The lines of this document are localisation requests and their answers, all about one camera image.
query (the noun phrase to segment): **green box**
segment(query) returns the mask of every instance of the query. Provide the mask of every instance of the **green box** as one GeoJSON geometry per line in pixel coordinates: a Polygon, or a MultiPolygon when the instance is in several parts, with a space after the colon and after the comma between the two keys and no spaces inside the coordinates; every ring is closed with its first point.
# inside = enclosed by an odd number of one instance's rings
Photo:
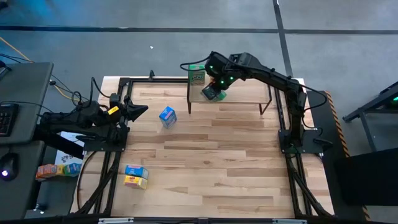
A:
{"type": "Polygon", "coordinates": [[[191,85],[204,85],[205,84],[205,76],[206,76],[206,71],[204,65],[189,65],[188,67],[190,70],[197,70],[197,69],[203,69],[201,71],[191,71],[188,72],[188,77],[189,77],[189,83],[191,85]]]}

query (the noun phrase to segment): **yellow label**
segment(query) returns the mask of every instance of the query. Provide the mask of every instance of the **yellow label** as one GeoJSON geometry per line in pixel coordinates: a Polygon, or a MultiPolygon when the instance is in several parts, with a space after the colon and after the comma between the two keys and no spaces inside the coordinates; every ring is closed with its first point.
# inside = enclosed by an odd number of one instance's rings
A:
{"type": "Polygon", "coordinates": [[[110,109],[108,111],[108,114],[111,115],[111,114],[115,113],[117,110],[119,110],[118,106],[114,106],[112,109],[110,109]]]}

